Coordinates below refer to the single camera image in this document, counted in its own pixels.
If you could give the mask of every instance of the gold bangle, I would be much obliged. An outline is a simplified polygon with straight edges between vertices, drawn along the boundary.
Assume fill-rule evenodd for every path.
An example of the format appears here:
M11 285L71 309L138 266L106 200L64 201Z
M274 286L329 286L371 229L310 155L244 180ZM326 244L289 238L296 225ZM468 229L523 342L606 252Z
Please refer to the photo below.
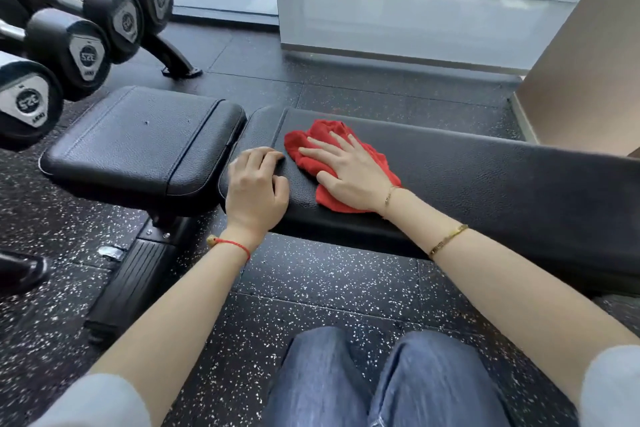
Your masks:
M460 235L460 233L468 229L468 227L469 225L460 225L457 229L451 232L451 234L448 237L444 238L440 243L438 243L435 247L433 247L429 252L429 260L433 260L433 255L438 253L442 248L444 248L444 245L449 243L453 238Z
M387 199L385 199L385 208L389 205L389 199L391 199L391 193L394 192L394 189L398 189L400 186L391 186L389 189L389 194L387 195Z

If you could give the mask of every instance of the blue jeans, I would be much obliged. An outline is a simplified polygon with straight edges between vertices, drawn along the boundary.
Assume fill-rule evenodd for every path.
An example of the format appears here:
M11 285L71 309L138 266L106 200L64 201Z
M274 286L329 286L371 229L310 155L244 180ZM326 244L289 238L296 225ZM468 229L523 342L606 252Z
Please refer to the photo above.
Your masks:
M354 365L344 332L299 334L289 345L264 427L509 427L500 393L476 351L432 331L405 335L375 394Z

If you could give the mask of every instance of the red towel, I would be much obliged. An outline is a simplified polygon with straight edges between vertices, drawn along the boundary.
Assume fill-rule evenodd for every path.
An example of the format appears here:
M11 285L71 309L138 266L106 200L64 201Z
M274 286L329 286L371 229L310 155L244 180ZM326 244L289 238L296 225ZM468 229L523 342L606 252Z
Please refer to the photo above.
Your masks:
M353 133L353 131L342 122L338 122L335 120L316 120L308 131L294 130L285 135L284 148L287 150L291 158L296 162L298 167L304 169L313 177L316 177L317 173L320 171L329 172L334 177L337 177L336 173L331 167L317 161L316 159L300 154L300 151L298 150L298 148L300 147L317 148L317 146L313 145L307 140L307 137L311 137L315 140L320 140L321 142L327 142L328 144L340 147L340 144L331 136L331 134L329 134L330 131L333 131L336 134L340 135L340 137L347 140L347 142L349 142L347 135L351 134L356 137L355 133ZM370 146L369 144L365 144L357 137L356 139L358 140L358 142L360 142L362 147L364 147L364 149L369 152L369 155L372 156L373 159L378 163L380 168L388 176L391 184L394 186L400 186L400 180L398 179L398 176L396 176L389 170L387 157L385 157L384 154L380 154L380 152L377 152L374 148L372 148L372 146ZM330 210L337 211L339 213L365 212L340 203L340 201L329 194L329 191L327 191L323 185L318 185L317 187L316 201L323 206L326 206Z

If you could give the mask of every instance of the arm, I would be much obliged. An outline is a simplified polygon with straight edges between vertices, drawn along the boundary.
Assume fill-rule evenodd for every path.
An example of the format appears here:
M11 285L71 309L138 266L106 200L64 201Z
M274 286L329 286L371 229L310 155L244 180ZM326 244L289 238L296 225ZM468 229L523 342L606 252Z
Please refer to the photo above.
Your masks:
M341 148L312 140L304 155L337 174L317 180L349 206L381 214L425 253L460 223L391 183L358 141ZM507 247L474 231L456 236L434 257L471 303L578 404L584 374L602 351L640 339L586 297Z
M229 166L227 228L221 238L255 250L282 219L289 183L273 176L280 152L244 151ZM160 297L91 368L128 381L159 426L195 365L247 256L220 243Z

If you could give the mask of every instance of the red string bracelet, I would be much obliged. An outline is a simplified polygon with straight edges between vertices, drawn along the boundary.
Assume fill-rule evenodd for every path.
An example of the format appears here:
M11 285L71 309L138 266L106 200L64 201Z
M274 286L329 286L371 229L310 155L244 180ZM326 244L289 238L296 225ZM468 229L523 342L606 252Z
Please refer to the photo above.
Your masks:
M210 236L207 237L207 245L209 245L209 248L213 248L218 243L229 243L231 245L239 246L240 248L242 248L244 250L244 253L246 253L247 262L249 260L251 260L251 252L249 252L249 249L246 246L240 245L239 243L231 241L231 240L223 240L222 238L218 238L215 235L210 235Z

